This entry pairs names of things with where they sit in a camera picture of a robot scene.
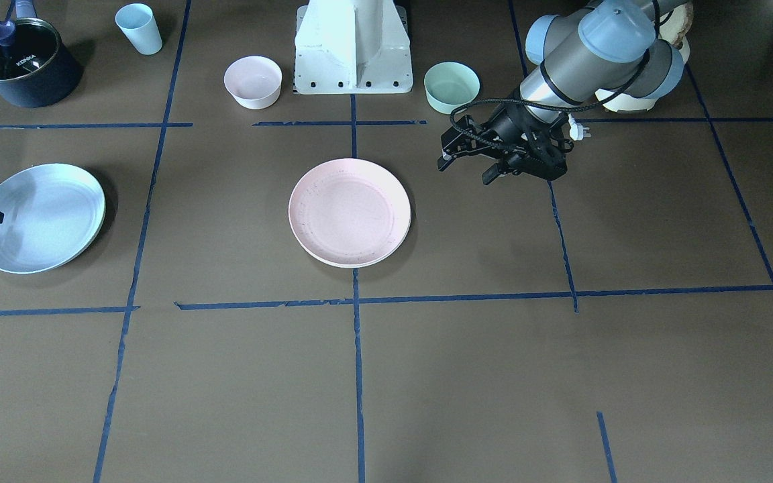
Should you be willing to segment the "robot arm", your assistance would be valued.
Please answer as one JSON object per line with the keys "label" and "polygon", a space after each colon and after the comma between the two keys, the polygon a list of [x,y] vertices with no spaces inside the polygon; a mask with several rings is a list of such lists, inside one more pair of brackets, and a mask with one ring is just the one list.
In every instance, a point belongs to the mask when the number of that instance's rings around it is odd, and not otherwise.
{"label": "robot arm", "polygon": [[531,25],[525,55],[535,68],[509,96],[494,98],[486,122],[449,115],[442,135],[439,170],[465,156],[486,156],[493,164],[482,174],[490,184],[501,176],[528,174],[543,180],[565,175],[566,155],[576,134],[564,129],[573,113],[602,105],[597,91],[656,100],[678,85],[685,61],[662,39],[666,15],[683,1],[592,1],[570,15],[546,15]]}

